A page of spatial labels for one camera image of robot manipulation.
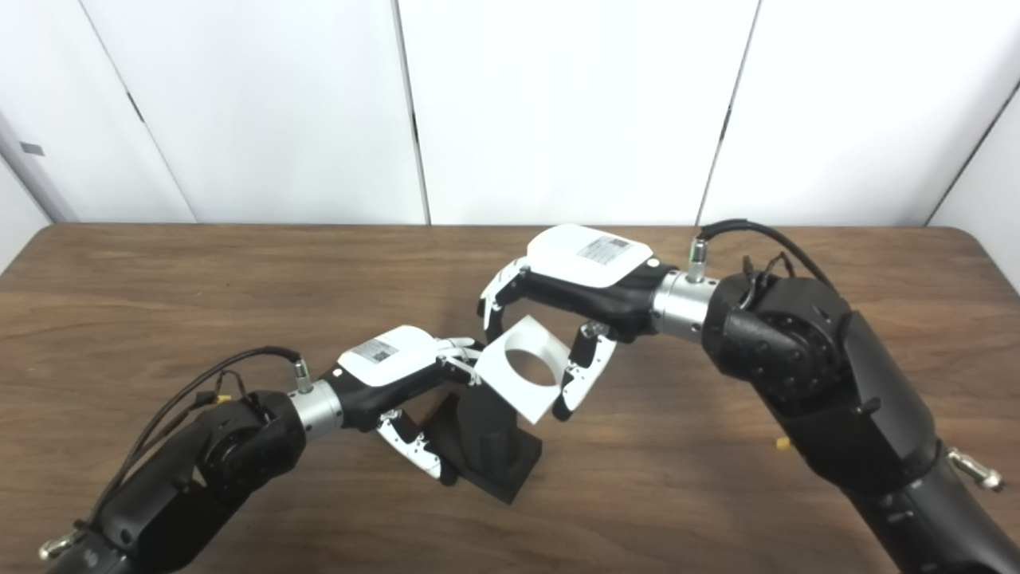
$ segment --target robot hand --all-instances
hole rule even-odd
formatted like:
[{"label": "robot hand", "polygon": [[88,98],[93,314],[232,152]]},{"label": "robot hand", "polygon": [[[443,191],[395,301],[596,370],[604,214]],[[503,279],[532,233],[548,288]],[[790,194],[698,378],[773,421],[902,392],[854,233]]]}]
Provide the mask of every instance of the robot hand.
[{"label": "robot hand", "polygon": [[608,364],[617,343],[665,333],[700,341],[716,280],[656,257],[644,243],[576,224],[539,233],[527,255],[500,270],[481,293],[478,315],[490,343],[503,335],[507,306],[528,299],[588,319],[577,330],[553,415],[566,421]]},{"label": "robot hand", "polygon": [[[436,340],[403,326],[346,352],[314,382],[301,356],[282,348],[253,350],[223,361],[157,413],[89,518],[75,522],[70,534],[43,544],[40,556],[59,558],[51,573],[180,570],[249,495],[297,465],[307,441],[338,428],[377,430],[430,476],[453,484],[456,471],[430,451],[399,408],[446,380],[477,384],[471,365],[479,350],[473,340]],[[242,397],[220,396],[223,375],[233,373],[226,367],[257,355],[291,362],[297,390],[247,393],[234,373]],[[197,394],[194,405],[156,432],[176,404],[217,373],[215,392]],[[173,432],[189,413],[206,408]]]}]

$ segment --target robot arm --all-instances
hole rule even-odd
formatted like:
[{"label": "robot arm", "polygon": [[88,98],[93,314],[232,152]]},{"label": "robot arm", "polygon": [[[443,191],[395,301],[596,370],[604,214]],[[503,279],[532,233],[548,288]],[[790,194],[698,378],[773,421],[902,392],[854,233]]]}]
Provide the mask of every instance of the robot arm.
[{"label": "robot arm", "polygon": [[[287,352],[283,355],[294,361],[296,390],[243,392],[236,401],[199,394],[190,410],[211,408],[169,436],[121,483],[122,474],[144,455],[133,449],[133,463],[111,481],[93,515],[76,522],[74,532],[44,544],[40,556],[58,559],[49,570],[54,574],[180,570],[248,497],[291,471],[308,441],[339,428],[378,431],[430,476],[453,484],[456,472],[399,407],[446,380],[477,384],[471,365],[479,350],[472,340],[435,340],[403,326],[345,353],[314,382],[300,356]],[[205,378],[196,379],[184,395]],[[174,426],[164,427],[167,434]]]},{"label": "robot arm", "polygon": [[[594,320],[586,325],[601,325],[611,341],[661,333],[699,344],[722,374],[753,386],[811,469],[844,491],[904,572],[1020,573],[1020,551],[951,465],[990,489],[1001,477],[942,445],[864,318],[796,244],[764,225],[721,221],[695,239],[683,271],[640,243],[581,229],[543,231],[490,283],[479,304],[487,336],[501,332],[505,306],[527,298]],[[815,277],[772,274],[783,254],[765,270],[745,259],[743,272],[706,277],[709,240],[741,229],[772,237]],[[585,345],[579,336],[571,356]],[[564,385],[564,398],[569,390]]]}]

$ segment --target black 3d printed stand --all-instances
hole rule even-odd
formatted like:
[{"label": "black 3d printed stand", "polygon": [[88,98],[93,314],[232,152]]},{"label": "black 3d printed stand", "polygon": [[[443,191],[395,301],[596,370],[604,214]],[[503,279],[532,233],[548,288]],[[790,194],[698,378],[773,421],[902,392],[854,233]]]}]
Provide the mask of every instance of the black 3d printed stand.
[{"label": "black 3d printed stand", "polygon": [[424,433],[461,476],[508,505],[542,456],[542,440],[517,428],[517,412],[486,385],[447,397]]}]

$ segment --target cable connector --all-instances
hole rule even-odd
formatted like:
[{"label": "cable connector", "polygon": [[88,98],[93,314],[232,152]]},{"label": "cable connector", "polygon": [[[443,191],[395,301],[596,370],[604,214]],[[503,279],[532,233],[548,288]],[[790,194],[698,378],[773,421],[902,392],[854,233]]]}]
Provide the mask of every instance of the cable connector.
[{"label": "cable connector", "polygon": [[67,549],[74,545],[74,541],[78,538],[78,532],[71,532],[70,534],[64,534],[59,538],[53,538],[52,540],[47,540],[42,546],[39,546],[39,559],[40,560],[54,560],[60,555],[62,555]]},{"label": "cable connector", "polygon": [[708,261],[708,240],[696,237],[691,242],[691,257],[687,264],[687,282],[705,280],[705,263]]},{"label": "cable connector", "polygon": [[308,364],[304,359],[299,359],[294,364],[294,379],[298,383],[298,393],[308,395],[314,388],[312,378],[308,376]]},{"label": "cable connector", "polygon": [[958,449],[950,448],[946,451],[946,458],[953,463],[954,467],[973,478],[974,483],[981,490],[991,490],[992,492],[1003,491],[1003,487],[1005,486],[1003,475],[999,474],[994,469],[989,469],[978,463],[973,457],[964,455]]}]

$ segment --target white wall panel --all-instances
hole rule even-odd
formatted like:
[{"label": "white wall panel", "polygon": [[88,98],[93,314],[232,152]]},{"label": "white wall panel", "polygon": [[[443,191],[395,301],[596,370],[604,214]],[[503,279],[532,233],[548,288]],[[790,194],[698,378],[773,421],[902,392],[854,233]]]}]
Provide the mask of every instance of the white wall panel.
[{"label": "white wall panel", "polygon": [[0,159],[0,271],[36,231],[50,223],[21,181]]},{"label": "white wall panel", "polygon": [[981,242],[1020,291],[1020,99],[1014,97],[931,219]]},{"label": "white wall panel", "polygon": [[194,220],[78,2],[0,0],[0,151],[55,217]]},{"label": "white wall panel", "polygon": [[390,2],[85,6],[199,220],[424,221]]},{"label": "white wall panel", "polygon": [[754,0],[400,0],[432,220],[693,222]]},{"label": "white wall panel", "polygon": [[1018,53],[1015,0],[764,0],[702,222],[922,223]]}]

